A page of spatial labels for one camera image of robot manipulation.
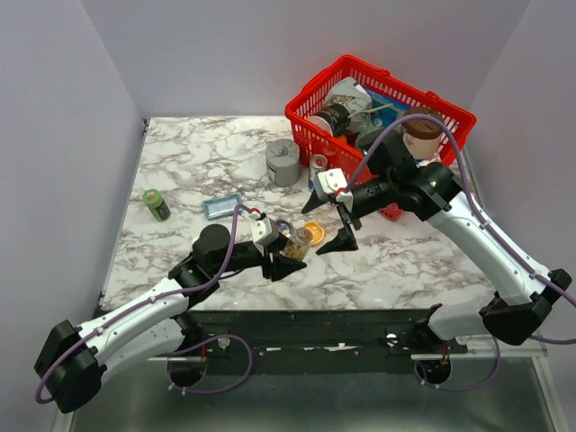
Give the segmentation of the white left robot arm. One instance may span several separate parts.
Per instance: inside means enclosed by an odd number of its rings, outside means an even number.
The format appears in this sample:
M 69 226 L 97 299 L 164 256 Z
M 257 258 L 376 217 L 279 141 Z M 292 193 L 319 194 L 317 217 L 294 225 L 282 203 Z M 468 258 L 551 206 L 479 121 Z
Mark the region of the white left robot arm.
M 65 319 L 50 331 L 34 364 L 39 404 L 62 413 L 87 404 L 113 373 L 161 354 L 188 356 L 203 340 L 187 313 L 220 287 L 225 273 L 260 268 L 279 282 L 305 268 L 288 257 L 288 238 L 264 218 L 250 225 L 252 238 L 235 240 L 235 228 L 206 226 L 190 254 L 136 299 L 104 315 L 73 325 Z

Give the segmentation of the amber pill bottle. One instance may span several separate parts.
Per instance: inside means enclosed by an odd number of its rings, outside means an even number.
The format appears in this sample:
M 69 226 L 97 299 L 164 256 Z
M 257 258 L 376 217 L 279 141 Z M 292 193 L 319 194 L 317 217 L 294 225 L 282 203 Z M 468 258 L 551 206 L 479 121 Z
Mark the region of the amber pill bottle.
M 286 242 L 282 254 L 290 259 L 302 261 L 310 250 L 312 239 L 312 233 L 308 229 L 295 229 Z

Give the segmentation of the round yellow pill container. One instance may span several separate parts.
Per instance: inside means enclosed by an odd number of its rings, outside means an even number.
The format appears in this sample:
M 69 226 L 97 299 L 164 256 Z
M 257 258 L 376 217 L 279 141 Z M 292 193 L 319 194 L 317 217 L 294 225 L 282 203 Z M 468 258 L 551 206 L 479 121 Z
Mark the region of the round yellow pill container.
M 314 247 L 319 246 L 325 238 L 324 228 L 316 221 L 306 222 L 303 227 L 312 235 L 310 244 Z

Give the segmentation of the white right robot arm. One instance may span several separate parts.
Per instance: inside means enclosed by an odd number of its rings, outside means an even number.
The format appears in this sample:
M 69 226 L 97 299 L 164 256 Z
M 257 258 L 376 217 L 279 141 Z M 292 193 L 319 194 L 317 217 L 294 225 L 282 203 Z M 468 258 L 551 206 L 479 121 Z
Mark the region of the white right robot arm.
M 450 238 L 485 274 L 495 289 L 489 301 L 431 307 L 414 330 L 416 346 L 427 353 L 447 340 L 489 334 L 512 346 L 533 338 L 554 303 L 572 282 L 562 269 L 533 259 L 495 224 L 449 167 L 417 166 L 401 135 L 391 130 L 364 153 L 373 179 L 349 186 L 339 168 L 316 174 L 304 213 L 324 203 L 337 207 L 342 227 L 319 254 L 354 251 L 361 219 L 395 203 Z

